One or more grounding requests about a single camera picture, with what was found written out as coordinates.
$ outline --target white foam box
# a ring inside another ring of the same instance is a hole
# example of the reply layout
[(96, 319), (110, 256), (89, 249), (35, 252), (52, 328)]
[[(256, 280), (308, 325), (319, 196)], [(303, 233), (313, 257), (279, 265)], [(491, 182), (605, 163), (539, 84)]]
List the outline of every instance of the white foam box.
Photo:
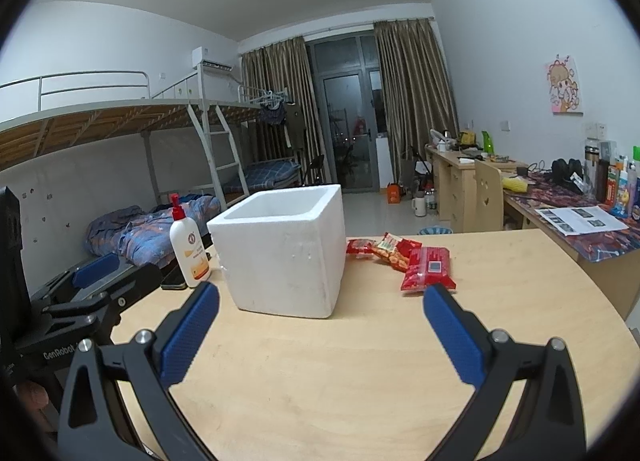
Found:
[(239, 309), (308, 318), (334, 312), (346, 252), (340, 185), (258, 192), (207, 227)]

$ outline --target white kettle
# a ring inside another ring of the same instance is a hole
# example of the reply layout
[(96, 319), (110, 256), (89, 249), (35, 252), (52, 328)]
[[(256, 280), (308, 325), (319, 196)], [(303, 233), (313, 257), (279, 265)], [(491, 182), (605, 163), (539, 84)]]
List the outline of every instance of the white kettle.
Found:
[(427, 203), (422, 190), (418, 190), (418, 192), (415, 193), (415, 197), (411, 200), (411, 207), (414, 209), (416, 217), (424, 217), (427, 215)]

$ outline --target headphones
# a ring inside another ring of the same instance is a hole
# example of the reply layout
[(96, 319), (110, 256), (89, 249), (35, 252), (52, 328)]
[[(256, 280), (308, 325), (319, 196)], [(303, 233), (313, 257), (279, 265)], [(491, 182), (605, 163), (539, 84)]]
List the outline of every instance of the headphones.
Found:
[(581, 179), (584, 178), (580, 160), (574, 160), (574, 158), (572, 158), (569, 160), (569, 163), (567, 163), (564, 159), (560, 158), (551, 164), (551, 180), (554, 183), (568, 188), (572, 190), (572, 192), (582, 194), (574, 182), (571, 181), (571, 176), (574, 172), (580, 176)]

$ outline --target air conditioner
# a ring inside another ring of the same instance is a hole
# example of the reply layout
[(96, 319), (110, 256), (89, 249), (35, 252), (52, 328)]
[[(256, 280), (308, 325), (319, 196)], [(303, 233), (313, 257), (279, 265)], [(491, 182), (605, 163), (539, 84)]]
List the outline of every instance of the air conditioner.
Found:
[(204, 48), (203, 46), (196, 48), (191, 52), (191, 61), (193, 62), (194, 68), (202, 64), (202, 67), (204, 68), (225, 71), (227, 73), (231, 73), (231, 70), (233, 69), (233, 66), (229, 66), (229, 64), (222, 64), (221, 62), (213, 60), (209, 49)]

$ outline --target poster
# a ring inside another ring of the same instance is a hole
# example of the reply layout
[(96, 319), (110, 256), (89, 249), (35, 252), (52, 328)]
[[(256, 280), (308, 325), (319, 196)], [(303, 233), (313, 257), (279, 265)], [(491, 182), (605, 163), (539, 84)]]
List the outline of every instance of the poster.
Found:
[(581, 115), (582, 92), (573, 57), (561, 58), (558, 54), (545, 68), (552, 113)]

